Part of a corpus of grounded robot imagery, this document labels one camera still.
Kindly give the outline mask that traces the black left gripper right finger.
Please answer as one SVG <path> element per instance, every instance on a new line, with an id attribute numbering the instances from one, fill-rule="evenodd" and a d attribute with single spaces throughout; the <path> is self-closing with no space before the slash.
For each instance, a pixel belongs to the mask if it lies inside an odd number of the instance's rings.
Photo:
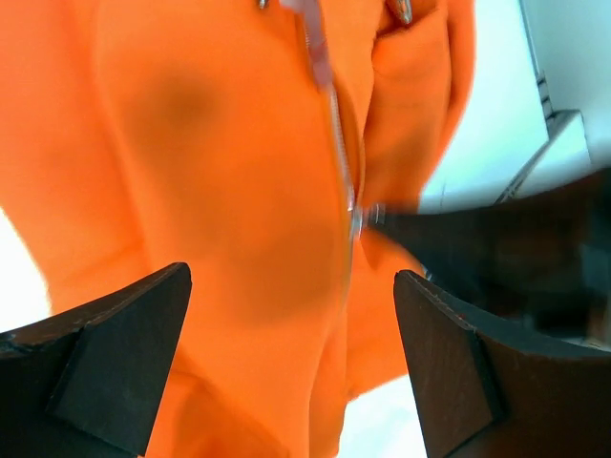
<path id="1" fill-rule="evenodd" d="M 393 295 L 431 457 L 606 457 L 610 355 L 463 302 L 417 274 Z"/>

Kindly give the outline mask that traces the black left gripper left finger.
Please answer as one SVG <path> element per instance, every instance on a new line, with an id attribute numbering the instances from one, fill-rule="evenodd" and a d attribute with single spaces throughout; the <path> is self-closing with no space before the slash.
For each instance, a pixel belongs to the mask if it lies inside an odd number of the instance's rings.
<path id="1" fill-rule="evenodd" d="M 2 333 L 2 456 L 144 455 L 191 288 L 188 265 L 176 262 Z"/>

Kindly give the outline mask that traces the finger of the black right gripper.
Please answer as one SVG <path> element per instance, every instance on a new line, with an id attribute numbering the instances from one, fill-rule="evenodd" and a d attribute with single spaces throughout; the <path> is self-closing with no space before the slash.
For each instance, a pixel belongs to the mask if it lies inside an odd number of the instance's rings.
<path id="1" fill-rule="evenodd" d="M 376 210 L 376 230 L 451 295 L 549 334 L 610 331 L 610 172 L 437 214 Z"/>

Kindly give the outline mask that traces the orange jacket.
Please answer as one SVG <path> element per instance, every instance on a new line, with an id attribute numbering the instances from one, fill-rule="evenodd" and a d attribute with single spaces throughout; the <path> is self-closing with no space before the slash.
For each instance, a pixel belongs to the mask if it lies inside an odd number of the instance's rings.
<path id="1" fill-rule="evenodd" d="M 467 104 L 471 1 L 5 1 L 1 206 L 62 312 L 193 290 L 152 457 L 334 457 L 407 371 L 361 217 L 415 207 Z"/>

